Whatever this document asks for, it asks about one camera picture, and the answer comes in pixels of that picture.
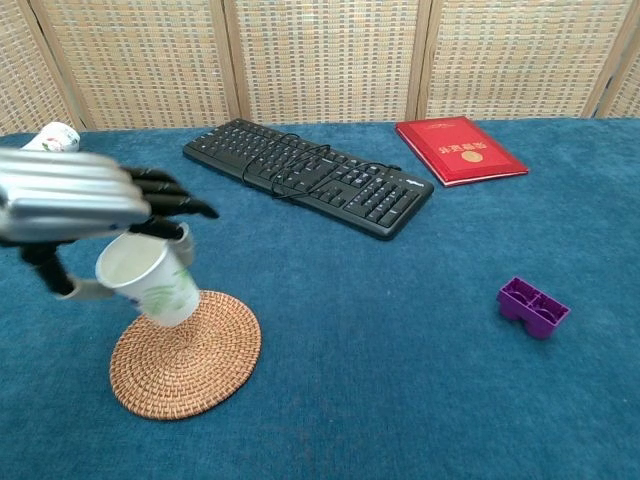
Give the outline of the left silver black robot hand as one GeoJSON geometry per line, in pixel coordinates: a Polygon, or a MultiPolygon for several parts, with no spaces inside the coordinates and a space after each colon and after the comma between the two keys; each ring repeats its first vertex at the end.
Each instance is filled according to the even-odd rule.
{"type": "Polygon", "coordinates": [[[191,264],[194,241],[182,214],[217,211],[164,171],[119,165],[95,153],[0,148],[0,247],[16,248],[59,299],[97,300],[113,290],[67,273],[61,245],[124,232],[166,240],[191,264]]]}

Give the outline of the white paper cup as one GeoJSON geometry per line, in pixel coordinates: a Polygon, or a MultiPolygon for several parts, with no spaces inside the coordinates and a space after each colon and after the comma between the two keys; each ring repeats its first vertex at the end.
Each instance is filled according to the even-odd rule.
{"type": "Polygon", "coordinates": [[[199,288],[167,240],[124,233],[101,252],[95,273],[103,286],[163,327],[179,325],[200,303],[199,288]]]}

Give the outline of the round woven rattan coaster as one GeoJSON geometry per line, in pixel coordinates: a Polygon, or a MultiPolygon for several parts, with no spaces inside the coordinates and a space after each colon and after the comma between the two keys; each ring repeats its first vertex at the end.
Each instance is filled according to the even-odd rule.
{"type": "Polygon", "coordinates": [[[188,418],[241,388],[260,350],[253,311],[231,295],[204,290],[198,308],[178,326],[137,317],[114,347],[110,383],[116,399],[136,415],[188,418]]]}

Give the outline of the large white yellow-capped bottle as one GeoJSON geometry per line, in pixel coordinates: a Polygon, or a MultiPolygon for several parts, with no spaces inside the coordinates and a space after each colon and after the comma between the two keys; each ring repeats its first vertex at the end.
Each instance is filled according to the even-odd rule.
{"type": "Polygon", "coordinates": [[[77,152],[79,147],[79,133],[65,123],[54,121],[45,125],[21,149],[26,151],[77,152]]]}

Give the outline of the black computer keyboard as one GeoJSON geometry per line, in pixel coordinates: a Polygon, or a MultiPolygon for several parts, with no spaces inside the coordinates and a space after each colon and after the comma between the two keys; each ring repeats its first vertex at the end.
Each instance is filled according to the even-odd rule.
{"type": "Polygon", "coordinates": [[[382,240],[393,238],[434,191],[431,182],[396,166],[240,118],[191,140],[183,154],[382,240]]]}

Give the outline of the woven bamboo folding screen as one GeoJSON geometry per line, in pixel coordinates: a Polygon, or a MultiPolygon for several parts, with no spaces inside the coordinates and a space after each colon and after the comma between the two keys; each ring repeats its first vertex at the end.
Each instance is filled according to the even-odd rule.
{"type": "Polygon", "coordinates": [[[0,0],[0,134],[640,117],[640,0],[0,0]]]}

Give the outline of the blue table mat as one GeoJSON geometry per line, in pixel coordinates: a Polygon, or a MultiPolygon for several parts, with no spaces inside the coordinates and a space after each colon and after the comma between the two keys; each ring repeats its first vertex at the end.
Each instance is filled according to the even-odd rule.
{"type": "Polygon", "coordinates": [[[438,187],[387,242],[188,161],[193,129],[83,133],[219,211],[192,273],[261,355],[205,414],[140,418],[108,374],[131,306],[0,248],[0,480],[640,480],[640,119],[482,128],[529,173],[438,187]],[[551,337],[499,313],[513,277],[571,309],[551,337]]]}

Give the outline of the red certificate book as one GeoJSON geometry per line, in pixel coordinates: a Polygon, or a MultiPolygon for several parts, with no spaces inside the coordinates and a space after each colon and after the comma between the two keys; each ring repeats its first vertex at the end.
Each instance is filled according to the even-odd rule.
{"type": "Polygon", "coordinates": [[[526,165],[464,116],[398,122],[395,131],[445,187],[529,173],[526,165]]]}

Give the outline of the purple plastic block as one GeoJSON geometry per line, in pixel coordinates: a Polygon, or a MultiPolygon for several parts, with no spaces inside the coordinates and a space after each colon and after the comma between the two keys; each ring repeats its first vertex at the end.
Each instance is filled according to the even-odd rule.
{"type": "Polygon", "coordinates": [[[499,313],[519,321],[526,332],[547,339],[569,316],[571,309],[519,277],[513,277],[497,293],[499,313]]]}

